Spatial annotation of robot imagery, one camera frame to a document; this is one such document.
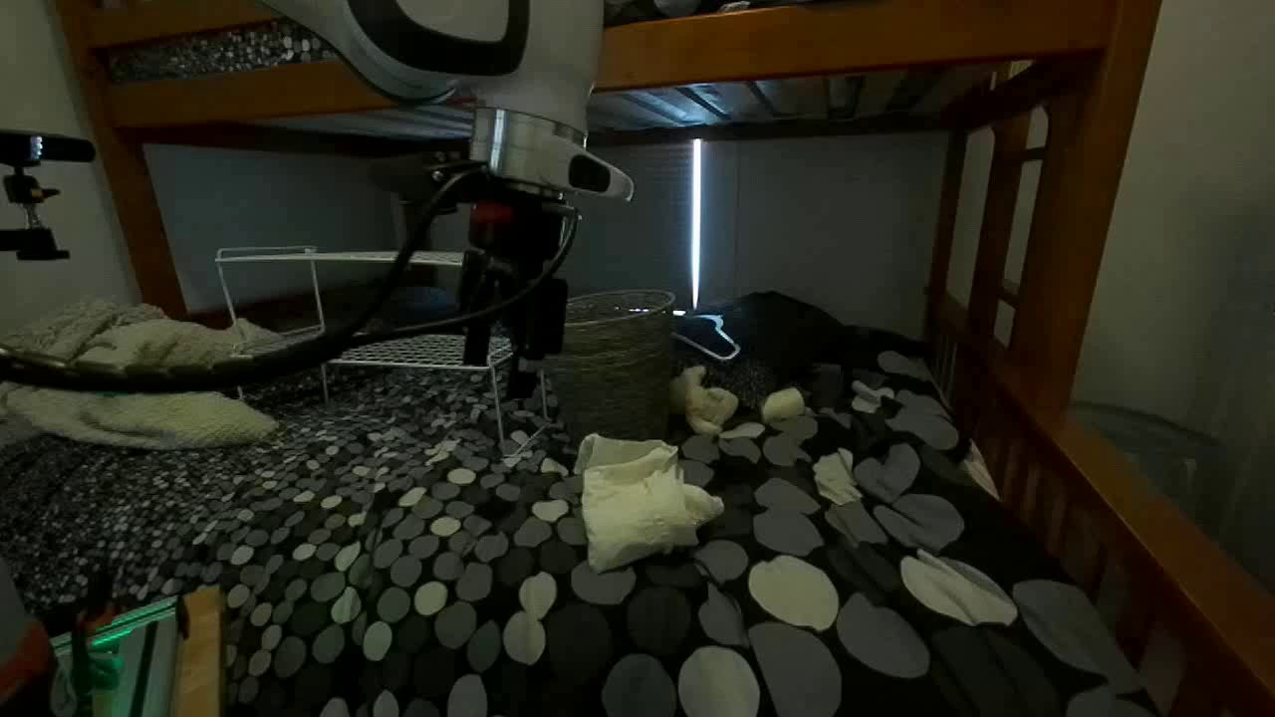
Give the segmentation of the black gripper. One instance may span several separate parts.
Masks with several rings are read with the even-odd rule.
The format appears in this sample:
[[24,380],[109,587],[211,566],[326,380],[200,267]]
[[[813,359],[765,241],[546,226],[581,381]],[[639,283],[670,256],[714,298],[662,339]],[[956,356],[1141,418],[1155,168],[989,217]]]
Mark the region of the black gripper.
[[506,331],[519,359],[563,351],[568,251],[568,209],[531,194],[479,198],[462,260],[457,307],[465,315],[465,359],[479,364],[494,331]]

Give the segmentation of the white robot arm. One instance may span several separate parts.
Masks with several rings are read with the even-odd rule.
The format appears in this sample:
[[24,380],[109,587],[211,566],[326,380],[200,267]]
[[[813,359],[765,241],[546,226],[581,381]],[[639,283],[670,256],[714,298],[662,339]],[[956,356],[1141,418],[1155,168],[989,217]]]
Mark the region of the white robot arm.
[[415,333],[510,331],[519,359],[565,341],[563,263],[579,194],[629,198],[633,179],[591,146],[605,11],[593,0],[263,0],[317,36],[365,88],[426,108],[469,98],[457,162],[443,162],[418,213],[469,213],[462,310]]

